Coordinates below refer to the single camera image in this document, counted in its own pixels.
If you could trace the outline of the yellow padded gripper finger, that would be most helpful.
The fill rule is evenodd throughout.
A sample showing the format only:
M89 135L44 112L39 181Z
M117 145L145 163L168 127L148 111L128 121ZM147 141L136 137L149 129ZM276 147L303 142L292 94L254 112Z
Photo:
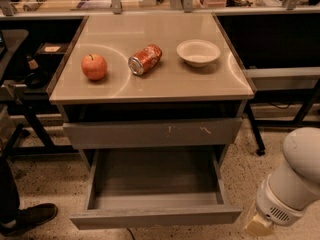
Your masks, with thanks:
M273 233L273 222L260 214L255 214L244 227L246 233L254 237L268 236Z

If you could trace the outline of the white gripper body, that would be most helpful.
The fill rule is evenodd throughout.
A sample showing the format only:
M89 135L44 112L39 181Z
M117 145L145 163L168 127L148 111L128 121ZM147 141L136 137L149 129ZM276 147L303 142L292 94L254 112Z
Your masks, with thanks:
M267 180L258 188L256 210L263 221L279 226L291 226L303 215L303 211L290 208L272 192Z

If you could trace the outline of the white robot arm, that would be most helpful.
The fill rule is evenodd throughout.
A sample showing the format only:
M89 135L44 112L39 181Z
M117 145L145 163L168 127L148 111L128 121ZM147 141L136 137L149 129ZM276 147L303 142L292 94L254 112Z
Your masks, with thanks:
M304 127L283 141L283 162L257 190L244 231L268 236L274 226L291 226L320 199L320 129Z

